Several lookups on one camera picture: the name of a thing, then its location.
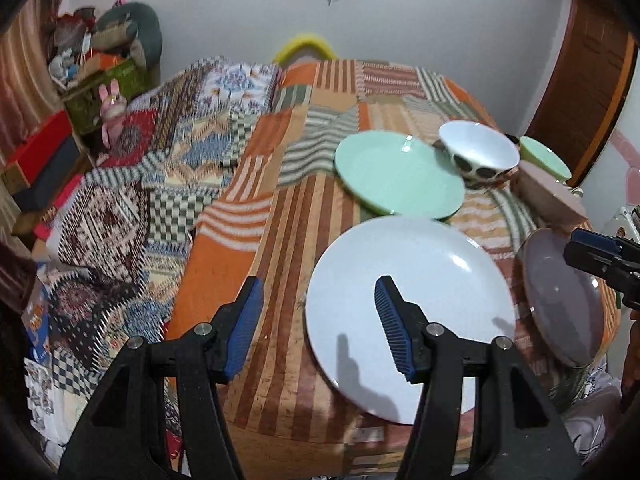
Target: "white plate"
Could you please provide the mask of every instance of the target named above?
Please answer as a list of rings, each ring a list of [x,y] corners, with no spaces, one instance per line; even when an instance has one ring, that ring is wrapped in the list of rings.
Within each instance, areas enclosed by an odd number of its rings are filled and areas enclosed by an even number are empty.
[[[491,168],[500,173],[515,168],[520,161],[515,144],[484,124],[449,121],[438,132],[449,153],[462,156],[471,166]]]
[[[320,258],[306,297],[311,348],[330,382],[366,412],[412,424],[421,384],[396,370],[374,304],[389,274],[402,297],[461,338],[513,338],[511,294],[491,257],[459,231],[425,218],[390,216],[351,228]],[[462,412],[474,406],[465,379]]]

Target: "gray plate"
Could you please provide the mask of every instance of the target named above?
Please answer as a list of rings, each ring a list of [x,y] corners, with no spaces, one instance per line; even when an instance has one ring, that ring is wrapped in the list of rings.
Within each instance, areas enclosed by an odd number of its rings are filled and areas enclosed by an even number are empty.
[[[571,368],[590,365],[604,332],[597,280],[569,267],[562,253],[569,239],[540,229],[526,241],[523,265],[533,319],[554,355]]]

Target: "hand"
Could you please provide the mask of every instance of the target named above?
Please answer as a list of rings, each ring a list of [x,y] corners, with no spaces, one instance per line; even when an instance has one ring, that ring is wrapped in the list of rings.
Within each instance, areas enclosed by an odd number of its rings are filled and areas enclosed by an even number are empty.
[[[631,326],[629,346],[626,349],[625,369],[622,373],[622,393],[628,392],[637,380],[640,380],[640,312],[631,311],[631,319],[636,320]]]

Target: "brown striped fabric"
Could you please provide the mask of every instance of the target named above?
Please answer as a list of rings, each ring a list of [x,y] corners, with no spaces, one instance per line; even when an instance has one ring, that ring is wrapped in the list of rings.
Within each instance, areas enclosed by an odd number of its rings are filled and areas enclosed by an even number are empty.
[[[245,366],[222,397],[241,463],[256,476],[276,480],[398,469],[411,427],[362,413],[334,390],[306,341],[304,309],[322,254],[340,234],[374,216],[335,176],[333,156],[341,139],[379,128],[433,143],[440,125],[460,114],[493,124],[463,89],[433,74],[426,80],[425,73],[353,60],[294,65],[283,76],[290,88],[283,109],[260,117],[231,184],[198,222],[170,333],[179,335],[209,319],[220,303],[235,297],[245,276],[263,280],[264,307]],[[542,220],[507,183],[467,189],[448,222],[484,247],[504,275],[518,319],[516,345],[562,406],[584,378],[561,368],[542,342],[517,256]],[[620,313],[610,289],[601,283],[601,290],[606,350]],[[458,460],[468,458],[472,417],[468,412],[460,423]],[[299,456],[287,452],[302,449]]]

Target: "green bowl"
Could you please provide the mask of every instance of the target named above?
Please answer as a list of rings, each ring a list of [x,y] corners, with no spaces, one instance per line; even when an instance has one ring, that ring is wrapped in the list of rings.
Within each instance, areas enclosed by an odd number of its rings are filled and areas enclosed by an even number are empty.
[[[520,158],[542,168],[560,182],[571,178],[571,170],[564,161],[542,142],[531,137],[520,137]]]

